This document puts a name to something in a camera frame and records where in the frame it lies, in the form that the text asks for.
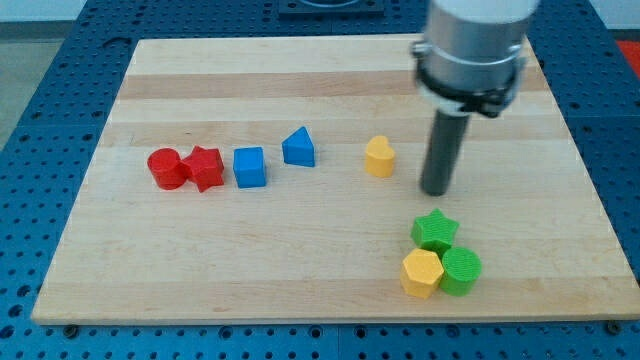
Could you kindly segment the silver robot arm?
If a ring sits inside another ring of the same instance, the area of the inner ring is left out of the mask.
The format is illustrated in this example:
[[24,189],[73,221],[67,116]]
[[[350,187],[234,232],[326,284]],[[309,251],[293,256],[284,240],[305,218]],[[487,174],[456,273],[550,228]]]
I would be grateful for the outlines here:
[[450,116],[496,118],[516,97],[539,0],[430,0],[412,44],[419,91]]

